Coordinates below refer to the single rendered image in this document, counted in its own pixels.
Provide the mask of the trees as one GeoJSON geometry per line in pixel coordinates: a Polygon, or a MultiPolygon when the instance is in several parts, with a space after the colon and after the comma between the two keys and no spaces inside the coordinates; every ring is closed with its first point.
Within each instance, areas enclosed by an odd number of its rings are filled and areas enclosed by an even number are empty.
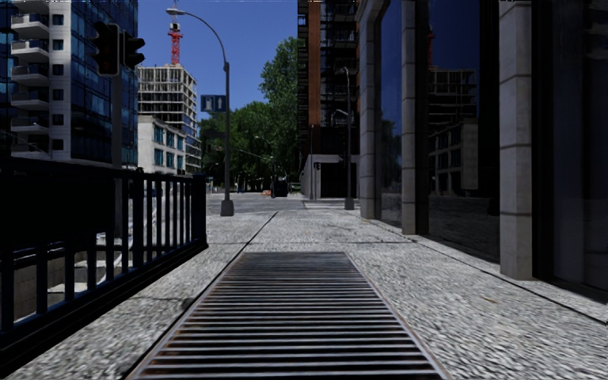
{"type": "Polygon", "coordinates": [[[273,179],[298,172],[297,47],[293,36],[279,42],[261,71],[263,101],[230,112],[230,182],[269,189],[273,179]]]}

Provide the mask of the unfinished concrete building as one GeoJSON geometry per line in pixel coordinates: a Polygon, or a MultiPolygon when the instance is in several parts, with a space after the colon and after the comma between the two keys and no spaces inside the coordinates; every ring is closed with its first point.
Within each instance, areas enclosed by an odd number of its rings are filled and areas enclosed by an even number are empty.
{"type": "Polygon", "coordinates": [[[164,66],[138,66],[138,111],[153,116],[185,133],[183,142],[186,173],[201,169],[201,142],[197,120],[196,80],[179,63],[164,66]]]}

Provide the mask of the grey street lamp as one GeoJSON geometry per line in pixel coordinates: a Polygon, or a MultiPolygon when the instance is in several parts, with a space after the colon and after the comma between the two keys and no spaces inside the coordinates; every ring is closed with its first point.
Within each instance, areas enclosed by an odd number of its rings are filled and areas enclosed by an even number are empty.
{"type": "Polygon", "coordinates": [[[352,198],[352,102],[351,102],[351,86],[350,75],[347,67],[343,66],[338,71],[338,74],[344,74],[346,78],[347,92],[347,111],[336,109],[334,113],[340,112],[346,116],[346,154],[344,155],[344,165],[346,173],[346,197],[344,199],[344,209],[352,211],[354,209],[354,199],[352,198]]]}
{"type": "Polygon", "coordinates": [[[195,15],[194,13],[190,13],[184,11],[182,9],[178,9],[175,7],[167,8],[166,13],[171,16],[178,15],[188,15],[194,17],[195,19],[203,22],[215,35],[218,40],[220,47],[222,49],[222,59],[223,59],[223,70],[225,71],[226,77],[226,95],[225,95],[225,104],[223,107],[220,107],[225,112],[225,132],[223,134],[224,143],[225,143],[225,159],[224,159],[224,199],[221,202],[220,215],[222,217],[231,217],[234,215],[234,203],[230,199],[230,63],[226,59],[226,51],[224,48],[224,44],[221,40],[219,34],[215,31],[215,29],[207,23],[203,18],[195,15]]]}

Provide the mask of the dark stairway railing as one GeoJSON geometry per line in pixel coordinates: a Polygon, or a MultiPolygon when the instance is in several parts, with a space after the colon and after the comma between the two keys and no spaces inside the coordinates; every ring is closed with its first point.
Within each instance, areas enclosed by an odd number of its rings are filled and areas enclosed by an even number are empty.
{"type": "Polygon", "coordinates": [[[207,247],[205,180],[0,158],[0,378],[207,247]]]}

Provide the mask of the traffic light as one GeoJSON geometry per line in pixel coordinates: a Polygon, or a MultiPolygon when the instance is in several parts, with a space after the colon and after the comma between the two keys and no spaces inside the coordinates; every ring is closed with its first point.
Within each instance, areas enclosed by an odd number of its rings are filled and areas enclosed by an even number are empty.
{"type": "Polygon", "coordinates": [[[145,55],[138,52],[145,45],[145,41],[121,31],[116,24],[97,21],[94,28],[97,35],[91,40],[97,51],[91,56],[98,65],[98,74],[112,78],[112,167],[122,169],[122,68],[134,70],[145,59],[145,55]]]}

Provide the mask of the red tower crane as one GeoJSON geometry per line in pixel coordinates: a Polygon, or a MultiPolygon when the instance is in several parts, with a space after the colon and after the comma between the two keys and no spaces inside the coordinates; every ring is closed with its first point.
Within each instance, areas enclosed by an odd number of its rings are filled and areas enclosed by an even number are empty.
{"type": "Polygon", "coordinates": [[[177,15],[175,13],[171,14],[172,20],[169,25],[168,35],[171,38],[171,49],[170,49],[170,64],[178,65],[180,63],[180,54],[181,54],[181,46],[180,42],[183,38],[183,34],[181,33],[180,24],[177,22],[177,15]]]}

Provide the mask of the white and glass tower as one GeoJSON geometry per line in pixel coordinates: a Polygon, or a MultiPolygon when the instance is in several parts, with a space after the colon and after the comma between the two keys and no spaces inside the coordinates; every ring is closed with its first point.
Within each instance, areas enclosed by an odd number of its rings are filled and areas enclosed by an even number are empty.
{"type": "Polygon", "coordinates": [[[0,0],[0,157],[112,162],[120,115],[122,162],[137,163],[138,79],[118,91],[95,60],[95,23],[138,32],[137,0],[0,0]]]}

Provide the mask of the pale low building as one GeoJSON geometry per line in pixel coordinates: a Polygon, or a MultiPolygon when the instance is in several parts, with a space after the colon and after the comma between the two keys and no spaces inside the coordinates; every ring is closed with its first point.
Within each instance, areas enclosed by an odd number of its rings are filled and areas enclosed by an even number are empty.
{"type": "Polygon", "coordinates": [[[138,167],[144,173],[185,174],[186,133],[152,115],[138,115],[138,167]]]}

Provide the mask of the pale stone pillared building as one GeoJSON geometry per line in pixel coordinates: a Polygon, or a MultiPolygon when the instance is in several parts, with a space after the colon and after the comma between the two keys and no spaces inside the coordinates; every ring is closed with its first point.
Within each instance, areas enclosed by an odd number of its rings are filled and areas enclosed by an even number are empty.
{"type": "Polygon", "coordinates": [[[364,218],[608,302],[608,0],[359,0],[364,218]]]}

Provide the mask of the dark brick tower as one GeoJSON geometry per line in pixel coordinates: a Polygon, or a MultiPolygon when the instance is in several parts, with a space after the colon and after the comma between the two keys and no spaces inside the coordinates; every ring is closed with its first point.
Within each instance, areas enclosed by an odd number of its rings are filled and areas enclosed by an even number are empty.
{"type": "Polygon", "coordinates": [[[358,195],[359,0],[298,0],[298,153],[304,196],[346,197],[346,78],[351,86],[351,196],[358,195]]]}

